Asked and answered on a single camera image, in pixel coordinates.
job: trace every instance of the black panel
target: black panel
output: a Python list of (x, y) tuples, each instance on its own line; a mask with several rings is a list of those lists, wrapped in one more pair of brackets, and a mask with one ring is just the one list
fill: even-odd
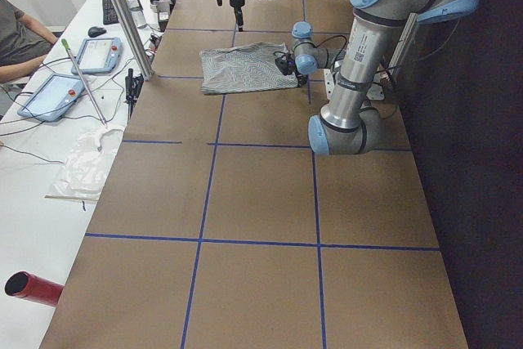
[[(471, 349), (523, 347), (523, 0), (481, 0), (399, 78), (402, 110)], [(424, 29), (421, 52), (454, 22)]]

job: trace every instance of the table surface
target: table surface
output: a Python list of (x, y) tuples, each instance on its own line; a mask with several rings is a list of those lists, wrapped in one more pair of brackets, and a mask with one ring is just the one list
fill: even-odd
[[(144, 4), (145, 18), (150, 26), (157, 26), (155, 15)], [(73, 53), (80, 48), (87, 30), (102, 24), (101, 0), (87, 0), (62, 34)], [(123, 41), (120, 62), (109, 75), (88, 76), (87, 79), (94, 96), (106, 118), (113, 120), (111, 125), (127, 125), (127, 104), (122, 94), (127, 68), (135, 75), (140, 73), (132, 59), (132, 51), (127, 44), (120, 24), (106, 25), (103, 37), (119, 37)], [(138, 29), (142, 42), (146, 42), (153, 30), (150, 27)], [(71, 74), (68, 60), (52, 63), (67, 57), (60, 41), (52, 48), (44, 63), (49, 63), (52, 71)], [(34, 92), (51, 71), (41, 68), (28, 82), (24, 92)], [(20, 96), (23, 104), (29, 96)], [(62, 119), (55, 123), (44, 123), (33, 119), (22, 119), (16, 114), (19, 105), (14, 104), (0, 122), (0, 140), (11, 148), (30, 152), (45, 159), (65, 161), (76, 144), (78, 137), (85, 132), (99, 130), (101, 122), (93, 118)], [(77, 118), (96, 115), (89, 98), (80, 98), (77, 104), (66, 113), (67, 117)], [(121, 132), (108, 136), (110, 145), (117, 148)], [(61, 165), (45, 163), (40, 159), (19, 154), (8, 149), (0, 149), (0, 282), (17, 271), (29, 271), (51, 281), (64, 284), (78, 248), (82, 242), (96, 203), (45, 198), (51, 184), (55, 181)], [(12, 349), (36, 348), (42, 341), (51, 321), (54, 308), (37, 303), (0, 296), (0, 339), (2, 346)]]
[(288, 43), (297, 20), (348, 35), (348, 4), (248, 0), (238, 33), (178, 0), (41, 348), (467, 347), (399, 113), (377, 151), (319, 157), (322, 73), (199, 90), (203, 49)]

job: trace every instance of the black computer mouse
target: black computer mouse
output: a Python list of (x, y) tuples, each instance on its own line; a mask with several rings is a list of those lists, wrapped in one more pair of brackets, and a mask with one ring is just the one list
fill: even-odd
[(105, 30), (105, 28), (99, 28), (98, 26), (93, 26), (87, 31), (87, 35), (90, 38), (98, 37), (103, 33), (107, 33), (107, 30)]

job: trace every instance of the clear plastic sheet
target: clear plastic sheet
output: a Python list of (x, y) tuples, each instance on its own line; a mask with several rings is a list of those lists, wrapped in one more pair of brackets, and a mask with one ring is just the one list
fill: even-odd
[(46, 198), (97, 201), (122, 142), (123, 126), (80, 135)]

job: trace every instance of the folded fabric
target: folded fabric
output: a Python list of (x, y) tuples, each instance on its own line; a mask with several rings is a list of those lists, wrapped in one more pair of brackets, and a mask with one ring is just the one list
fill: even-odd
[(253, 43), (201, 51), (204, 94), (259, 92), (297, 87), (294, 75), (283, 75), (275, 58), (287, 52), (284, 43)]

